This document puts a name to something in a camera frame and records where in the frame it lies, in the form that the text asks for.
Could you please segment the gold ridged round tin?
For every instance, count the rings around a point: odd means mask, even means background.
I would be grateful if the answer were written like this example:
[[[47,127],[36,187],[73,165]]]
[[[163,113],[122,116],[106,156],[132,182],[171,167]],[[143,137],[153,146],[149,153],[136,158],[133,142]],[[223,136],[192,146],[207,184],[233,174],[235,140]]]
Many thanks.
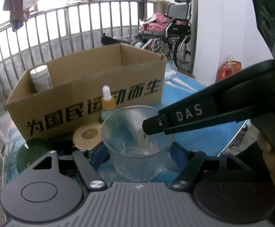
[[[80,126],[73,134],[73,144],[79,150],[92,150],[102,140],[101,124],[91,123]]]

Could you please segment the clear glass cup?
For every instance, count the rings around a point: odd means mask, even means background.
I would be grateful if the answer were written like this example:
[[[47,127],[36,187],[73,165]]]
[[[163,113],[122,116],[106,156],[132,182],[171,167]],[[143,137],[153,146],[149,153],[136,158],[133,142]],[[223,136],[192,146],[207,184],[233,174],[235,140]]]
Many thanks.
[[[134,182],[147,182],[165,167],[174,135],[147,135],[143,121],[158,115],[149,106],[116,110],[103,122],[101,137],[116,172]]]

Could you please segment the white charger adapter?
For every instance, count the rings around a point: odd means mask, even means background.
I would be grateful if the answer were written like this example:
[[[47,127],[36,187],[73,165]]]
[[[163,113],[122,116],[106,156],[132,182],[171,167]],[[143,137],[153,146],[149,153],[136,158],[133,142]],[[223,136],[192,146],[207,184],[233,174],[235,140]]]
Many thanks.
[[[149,136],[144,133],[142,128],[143,121],[147,119],[147,116],[141,112],[140,108],[129,108],[125,114],[127,128],[133,136],[134,141],[138,146],[147,146]]]

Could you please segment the dark green round bowl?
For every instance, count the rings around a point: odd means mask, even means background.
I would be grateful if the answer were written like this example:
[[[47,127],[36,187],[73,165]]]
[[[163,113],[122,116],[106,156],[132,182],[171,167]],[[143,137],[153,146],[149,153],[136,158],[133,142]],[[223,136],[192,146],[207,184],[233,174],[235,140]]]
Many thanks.
[[[37,159],[52,150],[53,145],[41,138],[33,138],[25,142],[18,150],[16,165],[18,173],[24,171]]]

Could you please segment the red gift bag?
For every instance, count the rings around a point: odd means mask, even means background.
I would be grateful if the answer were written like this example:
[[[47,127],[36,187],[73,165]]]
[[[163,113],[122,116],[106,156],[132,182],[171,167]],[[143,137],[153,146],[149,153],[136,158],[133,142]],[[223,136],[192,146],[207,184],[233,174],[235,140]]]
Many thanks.
[[[216,82],[226,79],[227,77],[239,72],[242,69],[240,61],[233,60],[233,56],[229,55],[217,70]]]

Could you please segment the dropper bottle with white cap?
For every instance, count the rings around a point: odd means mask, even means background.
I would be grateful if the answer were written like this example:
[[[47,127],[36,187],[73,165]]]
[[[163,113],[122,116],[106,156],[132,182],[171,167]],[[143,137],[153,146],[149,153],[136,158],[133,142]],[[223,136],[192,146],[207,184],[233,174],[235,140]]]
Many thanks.
[[[114,113],[118,107],[116,106],[115,99],[111,94],[108,85],[102,88],[103,96],[101,98],[102,109],[100,112],[101,120],[104,121],[110,114]]]

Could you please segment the brown cardboard box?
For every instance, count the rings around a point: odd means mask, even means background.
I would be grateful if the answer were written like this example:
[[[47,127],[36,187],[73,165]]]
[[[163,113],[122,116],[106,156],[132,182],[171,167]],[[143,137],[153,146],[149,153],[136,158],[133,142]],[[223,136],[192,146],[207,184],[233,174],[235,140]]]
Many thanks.
[[[52,89],[36,92],[23,73],[6,108],[26,140],[47,139],[98,122],[102,88],[119,108],[161,102],[167,59],[125,44],[73,53],[48,62]]]

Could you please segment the white cylindrical bottle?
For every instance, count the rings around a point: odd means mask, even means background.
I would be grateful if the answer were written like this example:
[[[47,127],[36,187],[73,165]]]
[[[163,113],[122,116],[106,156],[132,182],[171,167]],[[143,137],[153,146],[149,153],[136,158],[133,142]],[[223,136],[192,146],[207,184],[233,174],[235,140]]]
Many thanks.
[[[36,92],[43,92],[53,88],[47,65],[40,65],[30,71],[30,76]]]

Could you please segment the wheelchair with pink clothes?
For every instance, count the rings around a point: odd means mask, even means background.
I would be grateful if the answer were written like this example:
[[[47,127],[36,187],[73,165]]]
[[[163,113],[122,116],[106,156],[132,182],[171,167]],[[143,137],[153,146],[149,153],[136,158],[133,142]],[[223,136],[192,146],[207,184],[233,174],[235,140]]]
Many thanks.
[[[132,37],[132,45],[164,54],[178,69],[191,74],[191,2],[174,0],[164,14],[147,18]]]

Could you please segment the metal balcony railing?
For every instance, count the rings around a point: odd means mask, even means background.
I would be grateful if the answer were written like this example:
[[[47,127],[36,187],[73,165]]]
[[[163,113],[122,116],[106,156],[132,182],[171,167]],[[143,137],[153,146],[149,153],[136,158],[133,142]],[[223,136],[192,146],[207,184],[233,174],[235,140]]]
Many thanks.
[[[101,44],[101,36],[133,36],[156,0],[76,2],[35,12],[17,31],[0,27],[0,113],[24,71]]]

